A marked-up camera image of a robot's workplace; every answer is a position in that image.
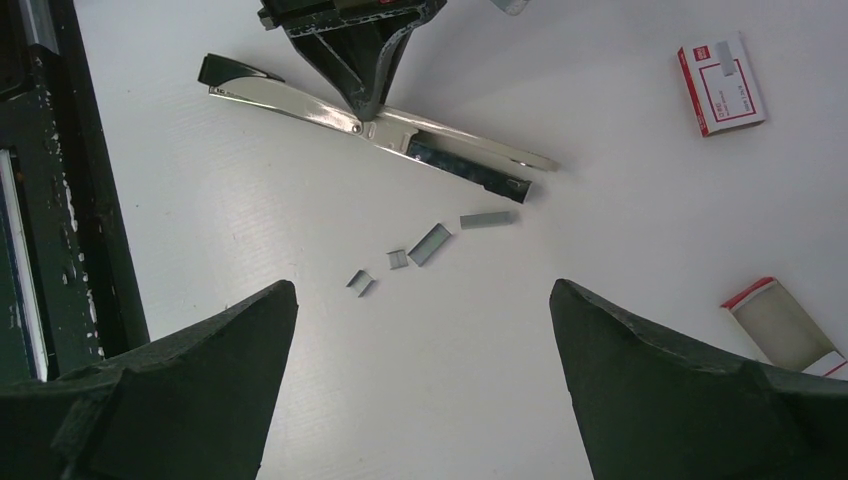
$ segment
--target red logo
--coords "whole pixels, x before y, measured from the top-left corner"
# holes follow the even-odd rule
[[[710,55],[710,47],[703,46],[695,49],[696,62],[700,62],[701,60],[706,60],[708,58],[712,58],[712,55]]]

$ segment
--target black robotic claw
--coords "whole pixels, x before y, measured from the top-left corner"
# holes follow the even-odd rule
[[[295,49],[373,120],[385,103],[412,31],[447,0],[262,0],[265,28],[283,27]]]

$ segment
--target red and white box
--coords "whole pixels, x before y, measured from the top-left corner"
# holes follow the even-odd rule
[[[759,125],[766,120],[742,35],[703,42],[677,52],[701,135]]]

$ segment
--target white table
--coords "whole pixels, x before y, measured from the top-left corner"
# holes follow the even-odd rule
[[[534,0],[515,18],[453,0],[389,103],[564,168],[531,175],[520,224],[395,272],[385,253],[436,222],[514,204],[207,97],[215,52],[340,101],[258,1],[77,7],[151,336],[297,285],[262,479],[591,478],[547,308],[560,277],[750,356],[719,305],[774,275],[848,348],[842,0]],[[675,53],[736,29],[771,118],[701,139]],[[380,283],[357,299],[363,267]]]

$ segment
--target small staple piece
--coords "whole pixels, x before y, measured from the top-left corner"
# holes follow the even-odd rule
[[[395,250],[389,252],[389,265],[392,270],[408,267],[409,261],[406,259],[406,250]]]
[[[365,296],[368,293],[368,289],[374,285],[374,278],[371,275],[368,275],[368,272],[365,270],[360,270],[356,272],[356,275],[347,282],[347,288],[352,288],[354,292],[356,292],[359,298]]]
[[[459,217],[459,224],[463,230],[475,228],[503,227],[512,225],[515,215],[512,212],[482,213],[480,215],[465,215]]]
[[[427,260],[433,256],[445,242],[451,237],[451,233],[441,223],[437,223],[430,232],[418,242],[418,245],[409,252],[409,258],[419,267],[423,267]]]

